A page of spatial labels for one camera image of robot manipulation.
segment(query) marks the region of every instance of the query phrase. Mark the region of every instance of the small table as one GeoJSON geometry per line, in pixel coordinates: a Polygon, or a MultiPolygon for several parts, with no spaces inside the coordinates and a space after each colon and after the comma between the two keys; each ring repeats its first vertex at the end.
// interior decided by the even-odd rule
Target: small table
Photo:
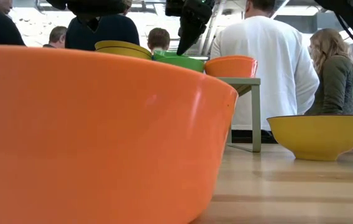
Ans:
{"type": "Polygon", "coordinates": [[[252,97],[252,150],[232,144],[232,126],[227,136],[227,145],[236,149],[243,149],[249,152],[261,152],[261,110],[260,110],[260,92],[259,78],[220,78],[220,80],[233,86],[239,96],[251,91],[252,97]]]}

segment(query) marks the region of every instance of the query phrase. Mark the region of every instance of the white shirt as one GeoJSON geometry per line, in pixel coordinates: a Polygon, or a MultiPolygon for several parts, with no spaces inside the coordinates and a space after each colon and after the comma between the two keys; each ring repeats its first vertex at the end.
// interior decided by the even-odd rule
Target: white shirt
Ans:
{"type": "MultiPolygon", "coordinates": [[[[216,36],[211,59],[227,55],[258,60],[263,130],[270,131],[267,118],[303,114],[310,109],[319,78],[302,34],[294,27],[264,16],[245,19],[216,36]]],[[[250,93],[238,99],[232,128],[252,130],[250,93]]]]}

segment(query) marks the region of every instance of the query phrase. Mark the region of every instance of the wooden floor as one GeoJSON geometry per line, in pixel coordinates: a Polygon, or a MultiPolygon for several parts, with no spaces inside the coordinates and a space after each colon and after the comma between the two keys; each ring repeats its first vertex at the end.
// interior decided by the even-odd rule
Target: wooden floor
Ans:
{"type": "Polygon", "coordinates": [[[278,145],[228,148],[216,191],[194,224],[353,224],[353,151],[337,162],[295,160],[278,145]]]}

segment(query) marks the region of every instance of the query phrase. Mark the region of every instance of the ceiling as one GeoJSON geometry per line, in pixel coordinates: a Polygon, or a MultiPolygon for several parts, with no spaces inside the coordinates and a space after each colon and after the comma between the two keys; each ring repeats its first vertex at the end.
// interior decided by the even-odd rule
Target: ceiling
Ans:
{"type": "MultiPolygon", "coordinates": [[[[186,54],[207,56],[214,36],[228,25],[242,20],[245,4],[246,0],[216,0],[206,32],[186,54]]],[[[318,29],[329,27],[344,34],[335,15],[322,12],[322,8],[313,0],[277,0],[275,10],[274,19],[286,22],[304,33],[305,44],[309,43],[311,34],[318,29]]],[[[67,27],[74,18],[71,12],[58,11],[45,0],[14,0],[14,8],[9,15],[19,28],[25,43],[32,47],[46,44],[49,33],[55,26],[67,27]]],[[[179,18],[165,16],[165,0],[134,0],[132,10],[127,16],[138,28],[141,46],[147,47],[147,35],[151,29],[162,27],[170,33],[170,50],[177,49],[179,18]]],[[[353,46],[350,38],[347,38],[347,42],[353,46]]]]}

